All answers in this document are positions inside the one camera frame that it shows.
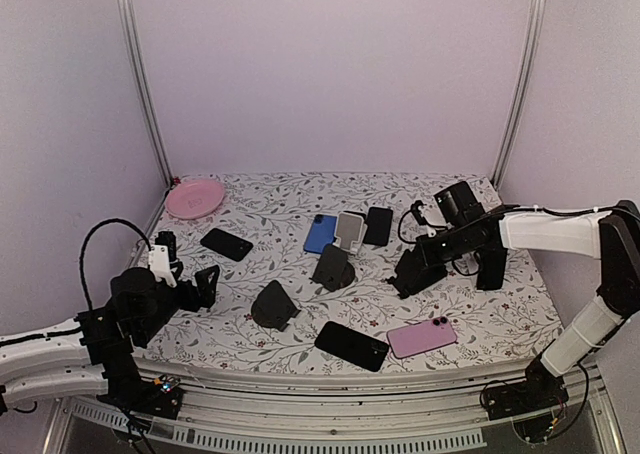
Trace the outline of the black phone blue case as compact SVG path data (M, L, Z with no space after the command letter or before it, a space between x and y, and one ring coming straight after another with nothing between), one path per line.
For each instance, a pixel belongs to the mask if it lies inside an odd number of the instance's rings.
M476 288L481 291L495 291L503 287L508 251L504 248L483 248L477 251L479 272Z

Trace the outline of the black folding phone stand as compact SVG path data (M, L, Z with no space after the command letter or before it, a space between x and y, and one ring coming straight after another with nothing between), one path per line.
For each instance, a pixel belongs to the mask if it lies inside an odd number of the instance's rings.
M406 299L443 280L447 274L444 265L428 266L421 255L405 250L387 283L398 291L400 299Z

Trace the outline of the black phone teal edge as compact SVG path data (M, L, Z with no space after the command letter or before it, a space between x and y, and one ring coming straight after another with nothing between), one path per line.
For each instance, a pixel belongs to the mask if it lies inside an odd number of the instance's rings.
M387 246L389 243L393 210L389 208L370 207L366 216L367 230L363 243L378 247Z

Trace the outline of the white grey phone stand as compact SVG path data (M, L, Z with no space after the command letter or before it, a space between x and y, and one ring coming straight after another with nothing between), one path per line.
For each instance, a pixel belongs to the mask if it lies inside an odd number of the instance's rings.
M356 255L363 244L367 228L365 214L340 212L334 230L333 245L348 254Z

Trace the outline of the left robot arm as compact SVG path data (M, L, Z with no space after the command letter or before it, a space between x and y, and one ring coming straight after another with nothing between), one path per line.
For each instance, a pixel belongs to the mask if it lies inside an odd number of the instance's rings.
M2 412L27 401L93 395L124 411L176 419L184 396L178 380L144 379L133 353L178 311L212 307L219 275L212 266L170 285L148 268L130 268L111 280L104 307L42 332L2 337Z

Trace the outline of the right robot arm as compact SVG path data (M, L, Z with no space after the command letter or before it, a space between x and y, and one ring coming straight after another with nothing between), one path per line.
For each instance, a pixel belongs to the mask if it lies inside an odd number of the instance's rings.
M562 209L500 204L485 209L466 182L435 196L443 226L418 237L411 250L429 285L445 267L473 255L477 286L502 288L506 257L535 258L565 324L525 369L517 401L537 410L562 377L600 350L639 311L639 208L631 200Z

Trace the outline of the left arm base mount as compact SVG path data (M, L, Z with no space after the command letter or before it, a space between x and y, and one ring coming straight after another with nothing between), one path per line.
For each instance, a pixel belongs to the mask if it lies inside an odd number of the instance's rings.
M183 397L181 379L163 374L153 380L124 381L117 387L113 403L129 412L176 420Z

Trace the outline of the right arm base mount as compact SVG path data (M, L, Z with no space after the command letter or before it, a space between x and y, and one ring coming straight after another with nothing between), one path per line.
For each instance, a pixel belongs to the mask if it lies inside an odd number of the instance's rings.
M566 414L569 400L562 377L550 380L524 379L518 382L488 382L479 395L479 403L490 420L514 418L547 409L546 414L515 421L517 437L528 444L548 441Z

